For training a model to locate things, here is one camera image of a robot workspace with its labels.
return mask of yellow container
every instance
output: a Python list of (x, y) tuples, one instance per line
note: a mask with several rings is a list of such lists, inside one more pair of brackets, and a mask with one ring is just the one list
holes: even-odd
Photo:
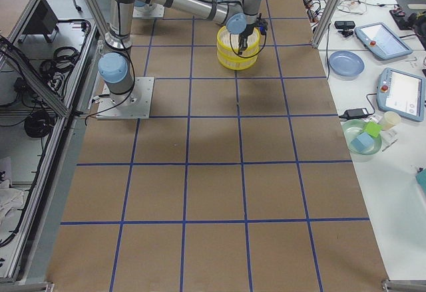
[(257, 52), (259, 51), (259, 41), (260, 33), (257, 28), (254, 29), (254, 32), (247, 39), (247, 49), (242, 53), (243, 57), (250, 58), (241, 58), (237, 56), (238, 53), (238, 35), (231, 35), (232, 48), (230, 44), (229, 32), (225, 26), (223, 26), (218, 31), (217, 36), (217, 47), (218, 47), (218, 60), (219, 63), (233, 71), (241, 71), (247, 69), (254, 65), (256, 60), (258, 60)]

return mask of beige cup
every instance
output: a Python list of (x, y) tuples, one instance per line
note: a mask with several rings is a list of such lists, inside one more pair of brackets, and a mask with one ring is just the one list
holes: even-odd
[(401, 122), (401, 117), (394, 111), (387, 111), (383, 118), (379, 121), (379, 125), (383, 130), (389, 130)]

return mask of tablet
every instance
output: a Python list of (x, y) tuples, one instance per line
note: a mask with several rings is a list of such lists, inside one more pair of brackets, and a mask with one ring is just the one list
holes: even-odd
[(354, 29), (358, 39), (383, 60), (410, 55), (413, 50), (383, 23), (374, 23)]
[(425, 78), (386, 68), (377, 85), (377, 105), (384, 111), (423, 121), (425, 110)]

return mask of tiled surface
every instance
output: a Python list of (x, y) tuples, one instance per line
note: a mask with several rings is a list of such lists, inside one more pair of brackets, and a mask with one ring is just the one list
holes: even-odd
[(48, 279), (58, 291), (378, 291), (385, 270), (302, 0), (265, 0), (234, 72), (214, 23), (132, 26), (150, 120), (89, 121)]

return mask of green plate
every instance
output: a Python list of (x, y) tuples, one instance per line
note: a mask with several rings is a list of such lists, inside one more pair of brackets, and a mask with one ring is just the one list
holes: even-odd
[(374, 139), (374, 144), (368, 149), (364, 150), (363, 152), (359, 152), (351, 145), (352, 140), (357, 138), (363, 132), (364, 126), (366, 124), (367, 124), (366, 122), (360, 119), (353, 119), (353, 120), (348, 120), (342, 126), (343, 134), (345, 135), (345, 138), (346, 138), (347, 147), (349, 148), (351, 152), (355, 154), (367, 154), (367, 155), (375, 154), (381, 148), (380, 135), (377, 138), (372, 137)]

